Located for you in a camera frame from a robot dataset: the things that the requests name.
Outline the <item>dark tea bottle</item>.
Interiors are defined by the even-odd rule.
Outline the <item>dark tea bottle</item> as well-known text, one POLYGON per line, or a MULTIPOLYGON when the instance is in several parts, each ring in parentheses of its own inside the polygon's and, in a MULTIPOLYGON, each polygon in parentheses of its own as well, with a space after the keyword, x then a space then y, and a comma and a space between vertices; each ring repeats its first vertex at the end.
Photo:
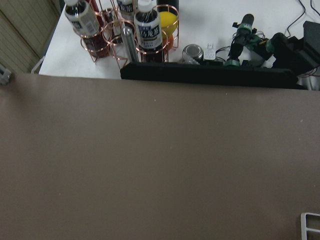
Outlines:
POLYGON ((104 58, 108 55, 109 47, 103 37, 102 20, 88 1, 66 0, 64 15, 93 58, 104 58))
POLYGON ((151 0, 139 0, 134 25, 141 61, 163 63, 162 27, 159 12, 151 0))

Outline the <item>black foam tool holder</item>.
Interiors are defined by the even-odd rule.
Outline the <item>black foam tool holder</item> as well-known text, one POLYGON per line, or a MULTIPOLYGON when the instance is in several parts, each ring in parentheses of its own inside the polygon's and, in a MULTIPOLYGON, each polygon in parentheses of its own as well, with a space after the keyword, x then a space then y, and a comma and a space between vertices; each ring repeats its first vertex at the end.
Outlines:
POLYGON ((320 25, 303 23, 303 37, 277 32, 260 38, 254 16, 234 22, 235 37, 225 62, 190 64, 130 62, 120 70, 123 80, 189 83, 221 86, 303 89, 298 77, 320 66, 320 25))

